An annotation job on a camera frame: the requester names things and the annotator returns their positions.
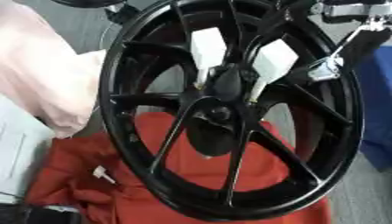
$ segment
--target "orange fabric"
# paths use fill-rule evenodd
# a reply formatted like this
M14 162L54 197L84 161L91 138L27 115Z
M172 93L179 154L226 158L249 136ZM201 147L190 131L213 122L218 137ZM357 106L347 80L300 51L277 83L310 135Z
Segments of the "orange fabric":
M156 152L172 123L166 113L144 113L136 119L138 131ZM277 130L264 122L272 134ZM167 165L178 175L199 185L220 188L226 176L229 155L203 158L182 134L173 145ZM93 177L102 165L118 186ZM250 143L242 162L237 191L271 186L284 179L287 168L267 150ZM35 205L74 205L96 224L205 223L171 210L157 201L121 161L106 133L87 138L55 140L44 168L27 196ZM330 224L327 200L270 220L236 221L235 224Z

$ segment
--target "wheel rim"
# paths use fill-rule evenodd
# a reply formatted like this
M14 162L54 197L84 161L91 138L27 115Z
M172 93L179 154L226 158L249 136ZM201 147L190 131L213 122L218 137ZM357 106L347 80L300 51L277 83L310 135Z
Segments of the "wheel rim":
M222 26L230 25L232 28L220 27L228 45L234 47L229 48L233 51L228 54L225 66L241 64L239 61L243 60L240 59L250 58L256 46L276 38L283 38L300 56L301 61L297 66L322 58L333 47L331 41L308 20L284 21L281 26L258 38L256 34L263 32L263 29L256 26L262 21L257 15L268 15L271 10L270 3L263 1L241 0L233 4L225 0L191 0L178 3L163 1L152 5L134 22L125 25L108 53L100 85L101 110L108 133L124 162L146 187L166 205L182 214L210 221L253 220L286 214L308 206L325 195L339 181L355 156L361 139L362 111L358 85L352 73L342 74L339 80L311 85L298 85L296 79L290 78L280 80L269 86L259 99L258 107L252 109L246 107L238 98L223 101L219 96L211 95L208 88L201 91L202 93L192 88L195 68L186 50L189 47L189 32L183 30L214 26L211 25L214 20L208 19L213 17L213 11L219 11L225 18L223 22L220 20ZM196 18L205 18L208 21L198 24ZM179 31L175 32L176 29L165 22L173 22ZM244 32L242 37L237 35L239 32ZM248 50L237 51L241 47ZM157 56L166 53L171 55L169 59ZM140 54L150 56L142 59ZM143 70L142 75L136 75L140 74L140 71L136 71L139 67L145 69L146 64L151 65L152 62L154 66L148 66L148 72ZM185 93L140 95L158 74L175 64L180 64L184 70L185 83L189 87ZM241 70L242 80L248 77L244 71ZM279 102L288 102L293 109L315 114L324 121L318 136L312 136L315 125L309 123L305 125L307 128L302 125L302 128L296 129L297 136L309 138L301 142L313 141L317 145L316 149L311 149L313 153L305 161L287 151L266 129L255 126L260 118L258 116L265 114ZM222 189L213 190L195 185L166 170L161 158L165 158L170 151L170 139L163 144L168 147L162 147L156 157L149 153L140 140L132 118L135 115L135 106L147 104L177 111L177 119L171 127L175 131L170 132L174 138L182 130L181 122L192 117L193 112L200 107L219 105L233 111L236 120L233 126L236 130L241 130L234 134L240 147L231 152L232 169L228 172L230 175ZM301 112L293 113L293 119L297 123L306 123ZM290 168L290 176L266 189L236 192L235 180L244 140L267 146L266 148ZM297 143L297 147L313 146Z

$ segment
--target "wheel spoke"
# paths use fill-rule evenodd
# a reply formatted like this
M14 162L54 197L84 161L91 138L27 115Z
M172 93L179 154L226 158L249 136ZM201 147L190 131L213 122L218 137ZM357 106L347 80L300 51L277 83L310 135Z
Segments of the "wheel spoke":
M229 37L225 63L235 57L235 52L240 48L242 42L242 27L240 26L233 0L226 0L223 10L224 25L222 27L226 36Z
M237 147L231 152L230 164L225 184L221 189L221 198L228 206L232 206L233 194L235 191L235 183L241 169L242 157L245 152L246 145L249 141L250 131L245 127L242 128Z
M169 131L162 142L157 155L155 156L154 161L150 167L150 173L154 173L154 171L158 168L159 165L165 163L165 159L168 155L170 148L179 138L179 135L182 133L186 124L192 118L194 112L196 111L196 101L191 103L187 103L184 106L181 106L177 112L176 118L174 122L171 124Z
M319 184L320 179L312 169L264 127L257 125L255 132L252 133L251 141L260 144L278 156L287 165L290 175L295 180L310 186Z
M181 9L179 8L179 1L178 0L172 0L171 1L171 9L174 10L176 13L177 19L179 23L181 24L182 31L184 32L185 36L185 45L186 49L189 50L191 48L191 30L189 28L188 23L186 22L186 18L184 17L184 14L182 13Z
M339 114L338 112L334 111L333 109L326 106L321 100L319 100L316 96L309 93L302 87L297 84L288 83L290 88L293 90L291 92L290 97L295 99L297 103L301 104L302 106L306 107L307 109L312 110L315 114L323 117L326 122L336 122L340 125L347 126L351 125L351 121L345 118L343 115Z
M179 93L112 94L111 101L120 109L130 110L137 106L177 108Z
M155 43L145 43L139 41L130 41L124 43L126 53L129 55L135 54L149 54L161 57L168 57L177 61L193 61L192 55L180 47L173 45L161 45Z
M269 33L276 29L277 27L287 23L284 17L284 10L269 10L266 12L265 16L262 17L262 22L257 27L256 35L261 37L266 33Z

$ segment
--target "white foam block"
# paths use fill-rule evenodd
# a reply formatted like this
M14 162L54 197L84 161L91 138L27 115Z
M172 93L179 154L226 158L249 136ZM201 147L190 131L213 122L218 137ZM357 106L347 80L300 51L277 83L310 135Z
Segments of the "white foam block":
M253 68L270 84L285 76L297 59L298 55L282 39L277 39L260 48Z
M217 27L192 32L191 53L199 70L222 64L227 47Z

